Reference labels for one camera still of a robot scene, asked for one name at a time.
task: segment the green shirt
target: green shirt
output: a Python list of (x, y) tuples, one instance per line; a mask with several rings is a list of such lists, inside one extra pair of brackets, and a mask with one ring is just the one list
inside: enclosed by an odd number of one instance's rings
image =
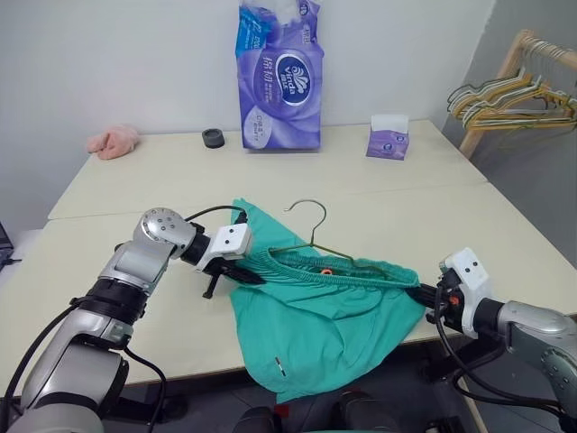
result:
[(270, 253), (304, 242), (256, 206), (234, 204), (247, 211), (253, 231), (252, 250), (239, 264), (266, 281), (231, 294), (237, 334), (247, 371), (278, 402), (328, 392), (367, 373), (421, 319), (425, 308), (404, 291), (418, 285), (414, 271), (365, 259), (353, 266), (312, 248)]

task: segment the purple tissue package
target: purple tissue package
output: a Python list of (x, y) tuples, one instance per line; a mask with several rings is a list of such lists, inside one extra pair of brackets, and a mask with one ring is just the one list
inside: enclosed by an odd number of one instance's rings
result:
[(408, 148), (408, 116), (374, 115), (367, 156), (404, 160)]
[(243, 147), (320, 147), (323, 50), (319, 6), (297, 2), (299, 17), (281, 24), (269, 9), (243, 1), (236, 38)]

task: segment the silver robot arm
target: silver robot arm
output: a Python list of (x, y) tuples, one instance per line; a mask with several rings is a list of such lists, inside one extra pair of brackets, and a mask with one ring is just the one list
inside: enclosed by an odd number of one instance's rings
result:
[(567, 415), (577, 419), (577, 323), (551, 309), (510, 301), (499, 311), (498, 331), (508, 351), (540, 371)]
[(471, 338), (500, 336), (511, 354), (547, 378), (567, 415), (563, 428), (577, 431), (577, 323), (551, 309), (492, 299), (489, 275), (469, 248), (440, 267), (453, 301), (446, 303), (445, 324)]
[(221, 274), (263, 282), (234, 265), (252, 239), (246, 215), (237, 222), (208, 236), (204, 227), (172, 210), (145, 212), (133, 240), (117, 246), (86, 297), (74, 299), (78, 307), (64, 319), (26, 380), (23, 415), (10, 433), (102, 432), (100, 418), (116, 402), (128, 374), (128, 363), (113, 350), (128, 345), (133, 323), (143, 315), (169, 259), (180, 258), (212, 276), (206, 298)]

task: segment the pink cloth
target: pink cloth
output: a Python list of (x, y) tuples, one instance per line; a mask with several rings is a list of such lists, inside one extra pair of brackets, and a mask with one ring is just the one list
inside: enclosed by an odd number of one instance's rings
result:
[(138, 141), (138, 133), (134, 128), (118, 124), (103, 134), (88, 138), (87, 150), (89, 153), (97, 152), (101, 160), (112, 160), (132, 152)]

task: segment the white table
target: white table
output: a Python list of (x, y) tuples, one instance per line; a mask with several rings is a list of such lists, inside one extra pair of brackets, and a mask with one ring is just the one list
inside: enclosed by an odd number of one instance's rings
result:
[(254, 153), (238, 132), (207, 149), (200, 134), (149, 135), (111, 161), (91, 156), (49, 218), (142, 212), (151, 207), (210, 207), (230, 197), (281, 192), (297, 197), (471, 185), (485, 177), (429, 121), (411, 122), (404, 161), (365, 157), (367, 124), (323, 128), (319, 152)]
[[(301, 198), (293, 193), (280, 197), (265, 189), (246, 191), (244, 197), (304, 237), (319, 217), (314, 205), (283, 213), (282, 208)], [(221, 201), (230, 203), (232, 198)], [(353, 256), (403, 264), (429, 283), (436, 282), (439, 261), (470, 246), (492, 276), (498, 299), (577, 312), (577, 272), (488, 183), (350, 196), (318, 193), (314, 198), (329, 212), (317, 231), (320, 244)], [(188, 215), (201, 208), (175, 210)], [(114, 246), (132, 235), (139, 217), (140, 213), (72, 217), (46, 225), (21, 270), (0, 292), (0, 389), (39, 331), (67, 307), (70, 298), (92, 286)], [(228, 217), (227, 212), (214, 213), (201, 222), (214, 227)], [(215, 297), (206, 300), (201, 294), (207, 283), (206, 275), (183, 262), (172, 262), (144, 318), (135, 324), (131, 347), (169, 378), (243, 366), (228, 298), (234, 285), (222, 280)], [(13, 338), (16, 329), (18, 338)], [(436, 337), (435, 328), (423, 321), (406, 341)], [(154, 379), (147, 368), (131, 364), (128, 382)]]

